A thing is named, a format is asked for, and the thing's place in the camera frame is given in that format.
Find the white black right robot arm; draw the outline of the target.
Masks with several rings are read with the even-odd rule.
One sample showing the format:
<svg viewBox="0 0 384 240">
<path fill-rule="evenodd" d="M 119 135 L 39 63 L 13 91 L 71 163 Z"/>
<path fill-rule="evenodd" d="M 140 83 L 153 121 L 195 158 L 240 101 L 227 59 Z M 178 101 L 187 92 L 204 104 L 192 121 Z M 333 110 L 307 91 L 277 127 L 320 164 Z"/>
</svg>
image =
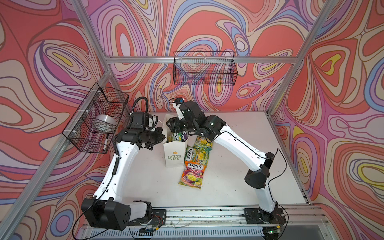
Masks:
<svg viewBox="0 0 384 240">
<path fill-rule="evenodd" d="M 264 213 L 273 214 L 278 205 L 267 186 L 267 180 L 275 155 L 271 152 L 264 153 L 250 145 L 219 116 L 206 116 L 194 101 L 186 102 L 183 98 L 172 98 L 169 103 L 175 108 L 177 116 L 167 121 L 167 127 L 173 133 L 187 132 L 204 137 L 223 146 L 242 160 L 249 168 L 245 182 L 255 189 L 259 209 Z"/>
</svg>

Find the white floral paper bag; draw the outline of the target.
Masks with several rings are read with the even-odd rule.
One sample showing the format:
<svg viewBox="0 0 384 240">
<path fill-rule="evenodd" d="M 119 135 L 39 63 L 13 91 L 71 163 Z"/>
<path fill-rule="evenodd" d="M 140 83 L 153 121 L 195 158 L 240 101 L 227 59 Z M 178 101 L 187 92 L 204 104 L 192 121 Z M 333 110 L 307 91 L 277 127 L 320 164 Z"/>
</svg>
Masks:
<svg viewBox="0 0 384 240">
<path fill-rule="evenodd" d="M 183 168 L 185 166 L 184 161 L 188 142 L 168 142 L 168 137 L 171 136 L 172 132 L 166 123 L 170 118 L 173 118 L 174 116 L 175 115 L 165 114 L 162 120 L 162 133 L 166 136 L 166 139 L 163 140 L 165 163 L 167 168 Z"/>
</svg>

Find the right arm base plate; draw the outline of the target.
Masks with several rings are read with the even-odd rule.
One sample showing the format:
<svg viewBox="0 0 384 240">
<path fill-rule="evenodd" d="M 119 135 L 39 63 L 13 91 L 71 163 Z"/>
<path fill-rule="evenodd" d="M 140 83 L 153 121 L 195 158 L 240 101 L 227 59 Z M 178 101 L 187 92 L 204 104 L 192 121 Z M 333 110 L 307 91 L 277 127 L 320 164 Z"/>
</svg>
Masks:
<svg viewBox="0 0 384 240">
<path fill-rule="evenodd" d="M 287 223 L 286 215 L 281 207 L 275 208 L 272 213 L 263 211 L 261 208 L 245 208 L 241 216 L 246 219 L 248 225 L 283 225 Z"/>
</svg>

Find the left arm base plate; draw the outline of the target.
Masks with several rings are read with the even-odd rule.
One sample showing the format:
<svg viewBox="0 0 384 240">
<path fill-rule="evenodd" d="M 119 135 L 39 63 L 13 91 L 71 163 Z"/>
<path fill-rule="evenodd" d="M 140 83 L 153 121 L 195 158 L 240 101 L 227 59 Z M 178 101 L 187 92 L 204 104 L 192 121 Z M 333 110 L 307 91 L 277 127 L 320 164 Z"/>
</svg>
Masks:
<svg viewBox="0 0 384 240">
<path fill-rule="evenodd" d="M 154 209 L 145 214 L 144 217 L 132 220 L 129 226 L 160 227 L 166 223 L 167 210 Z"/>
</svg>

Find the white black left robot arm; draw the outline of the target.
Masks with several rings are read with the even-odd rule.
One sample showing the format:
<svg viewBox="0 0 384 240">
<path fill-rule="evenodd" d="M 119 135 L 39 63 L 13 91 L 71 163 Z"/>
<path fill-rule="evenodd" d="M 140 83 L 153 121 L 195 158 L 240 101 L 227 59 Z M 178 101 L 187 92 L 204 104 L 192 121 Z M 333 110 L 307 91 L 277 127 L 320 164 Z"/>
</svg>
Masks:
<svg viewBox="0 0 384 240">
<path fill-rule="evenodd" d="M 123 202 L 123 187 L 140 149 L 153 150 L 165 139 L 163 129 L 123 129 L 113 140 L 114 156 L 102 183 L 90 199 L 84 199 L 81 210 L 89 225 L 107 230 L 124 230 L 134 221 L 152 220 L 148 201 Z"/>
</svg>

